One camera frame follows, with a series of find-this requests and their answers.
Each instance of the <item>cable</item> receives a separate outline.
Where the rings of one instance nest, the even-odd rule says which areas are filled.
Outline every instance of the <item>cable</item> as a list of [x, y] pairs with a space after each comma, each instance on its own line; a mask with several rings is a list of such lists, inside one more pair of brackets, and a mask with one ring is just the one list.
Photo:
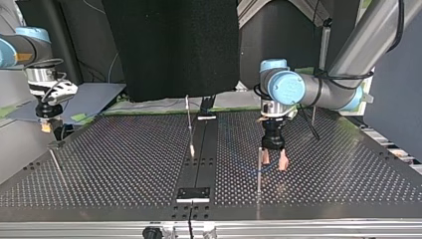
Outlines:
[[106, 13], [105, 11], [101, 10], [100, 8], [97, 8], [97, 7], [93, 6], [93, 5], [91, 5], [90, 3], [88, 3], [87, 0], [84, 0], [84, 2], [85, 2], [85, 4], [87, 4], [88, 6], [90, 6], [91, 8], [93, 8], [93, 9], [95, 9], [95, 10], [97, 10], [97, 11], [103, 13], [103, 14]]
[[[103, 73], [101, 73], [99, 70], [97, 70], [97, 69], [95, 69], [94, 67], [90, 66], [89, 64], [87, 64], [87, 63], [85, 63], [85, 62], [81, 61], [80, 59], [77, 59], [77, 61], [78, 61], [81, 65], [83, 65], [85, 68], [87, 68], [87, 71], [88, 71], [88, 72], [90, 72], [90, 73], [92, 74], [93, 78], [97, 78], [97, 79], [99, 79], [99, 80], [100, 80], [100, 81], [102, 81], [102, 82], [105, 82], [105, 81], [106, 81], [106, 76], [105, 76]], [[97, 76], [94, 76], [94, 74], [93, 74], [90, 70], [91, 70], [91, 71], [93, 71], [94, 73], [97, 73], [98, 75], [100, 75], [100, 76], [102, 77], [102, 79], [98, 78]]]
[[111, 71], [112, 71], [112, 67], [114, 66], [114, 62], [115, 62], [115, 60], [117, 59], [117, 57], [118, 57], [118, 53], [116, 53], [115, 54], [115, 57], [114, 57], [114, 59], [112, 60], [112, 62], [111, 62], [111, 65], [109, 66], [109, 70], [108, 70], [108, 83], [109, 83], [109, 81], [110, 81], [110, 78], [111, 78]]
[[13, 120], [11, 120], [10, 122], [6, 122], [5, 124], [0, 125], [0, 128], [7, 126], [7, 125], [9, 125], [10, 123], [12, 123], [12, 122], [14, 122], [14, 121], [16, 121], [16, 119], [13, 119]]
[[307, 113], [305, 112], [305, 110], [302, 107], [302, 105], [299, 105], [299, 110], [301, 111], [302, 115], [304, 116], [304, 119], [307, 122], [308, 126], [310, 127], [311, 132], [313, 133], [313, 135], [316, 138], [316, 140], [320, 140], [320, 136], [317, 133], [317, 130], [314, 128], [313, 124], [309, 121], [308, 116], [307, 116]]
[[394, 39], [393, 44], [388, 49], [387, 53], [392, 51], [398, 46], [398, 44], [401, 42], [401, 39], [403, 38], [403, 32], [404, 32], [404, 1], [398, 0], [398, 22], [397, 22], [396, 37]]
[[261, 84], [257, 84], [257, 85], [255, 85], [255, 87], [254, 87], [254, 93], [255, 93], [258, 97], [260, 97], [260, 98], [262, 98], [262, 99], [264, 99], [264, 100], [270, 100], [270, 99], [271, 99], [270, 95], [265, 94], [265, 93], [263, 93], [263, 92], [261, 91]]
[[[90, 6], [91, 8], [93, 8], [93, 9], [95, 9], [95, 10], [97, 10], [97, 11], [99, 11], [99, 12], [101, 12], [101, 13], [103, 13], [103, 14], [105, 14], [105, 15], [106, 15], [106, 12], [105, 12], [105, 11], [103, 11], [103, 10], [101, 10], [101, 9], [99, 9], [99, 8], [97, 8], [97, 7], [95, 7], [95, 6], [93, 6], [93, 5], [91, 5], [90, 3], [88, 3], [88, 2], [87, 2], [87, 0], [84, 0], [84, 2], [85, 2], [85, 4], [87, 4], [88, 6]], [[108, 83], [110, 83], [110, 78], [111, 78], [112, 67], [114, 66], [114, 62], [115, 62], [115, 60], [117, 59], [117, 56], [118, 56], [118, 52], [115, 54], [115, 57], [114, 57], [114, 59], [112, 60], [111, 65], [109, 66], [109, 69], [108, 69], [108, 78], [107, 78], [107, 82], [108, 82]]]
[[316, 17], [317, 17], [317, 7], [319, 5], [319, 1], [316, 1], [316, 7], [314, 8], [314, 16], [313, 16], [313, 44], [315, 43], [316, 39]]
[[67, 76], [66, 73], [61, 73], [63, 74], [63, 76], [57, 80], [57, 82], [51, 87], [49, 88], [49, 90], [46, 92], [46, 94], [41, 98], [41, 102], [45, 103], [46, 102], [46, 98], [50, 95], [50, 93], [53, 91], [53, 89], [58, 86], [60, 83], [65, 82], [65, 77]]

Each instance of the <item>black fabric backdrop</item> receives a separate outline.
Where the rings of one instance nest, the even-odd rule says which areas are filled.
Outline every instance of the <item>black fabric backdrop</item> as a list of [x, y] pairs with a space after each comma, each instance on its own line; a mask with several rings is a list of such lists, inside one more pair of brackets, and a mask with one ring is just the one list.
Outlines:
[[133, 101], [235, 88], [236, 0], [103, 0], [103, 5]]

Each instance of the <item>black cable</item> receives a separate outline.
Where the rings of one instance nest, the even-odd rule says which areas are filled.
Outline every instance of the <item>black cable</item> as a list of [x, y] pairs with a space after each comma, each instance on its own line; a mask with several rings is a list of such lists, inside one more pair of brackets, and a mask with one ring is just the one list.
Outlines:
[[317, 130], [314, 128], [313, 124], [310, 122], [310, 120], [308, 119], [307, 113], [305, 112], [304, 108], [302, 107], [302, 105], [299, 105], [299, 110], [301, 111], [305, 121], [307, 122], [308, 126], [310, 127], [311, 132], [313, 133], [314, 137], [316, 138], [316, 140], [320, 140], [320, 136], [317, 133]]
[[314, 8], [314, 16], [313, 16], [313, 44], [315, 43], [316, 39], [316, 17], [317, 17], [317, 7], [319, 5], [319, 1], [316, 1], [316, 7]]
[[270, 99], [271, 99], [270, 95], [265, 94], [265, 93], [263, 93], [263, 92], [261, 91], [261, 84], [255, 85], [255, 87], [254, 87], [254, 93], [255, 93], [258, 97], [260, 97], [260, 98], [262, 98], [262, 99], [264, 99], [264, 100], [270, 100]]
[[398, 44], [401, 42], [401, 39], [403, 38], [403, 32], [404, 32], [404, 1], [398, 0], [397, 32], [396, 32], [394, 42], [387, 52], [392, 51], [394, 48], [398, 46]]
[[[100, 80], [101, 82], [104, 82], [104, 83], [106, 82], [106, 76], [102, 72], [100, 72], [99, 70], [90, 66], [89, 64], [81, 61], [80, 59], [77, 59], [77, 61], [87, 69], [87, 71], [92, 75], [93, 78], [96, 78], [96, 79], [98, 79], [98, 80]], [[101, 78], [95, 76], [95, 74], [93, 74], [93, 73], [97, 73], [98, 75], [101, 76]]]

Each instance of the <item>gray panel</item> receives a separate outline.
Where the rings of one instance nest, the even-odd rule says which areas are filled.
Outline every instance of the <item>gray panel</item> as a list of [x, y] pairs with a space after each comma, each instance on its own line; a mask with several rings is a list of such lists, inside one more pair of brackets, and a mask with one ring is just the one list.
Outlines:
[[399, 147], [422, 159], [422, 13], [415, 17], [396, 49], [375, 67], [364, 116], [367, 124]]
[[188, 141], [185, 115], [100, 118], [57, 151], [62, 172], [45, 155], [2, 184], [0, 221], [170, 220]]
[[0, 183], [45, 153], [53, 140], [53, 134], [41, 132], [37, 122], [4, 120], [3, 123], [0, 119]]
[[210, 220], [422, 218], [422, 177], [337, 114], [318, 112], [316, 141], [304, 119], [284, 129], [286, 172], [276, 155], [263, 169], [263, 194], [257, 203], [259, 113], [218, 115], [215, 197]]
[[333, 1], [332, 26], [326, 53], [326, 69], [333, 63], [356, 25], [360, 0]]

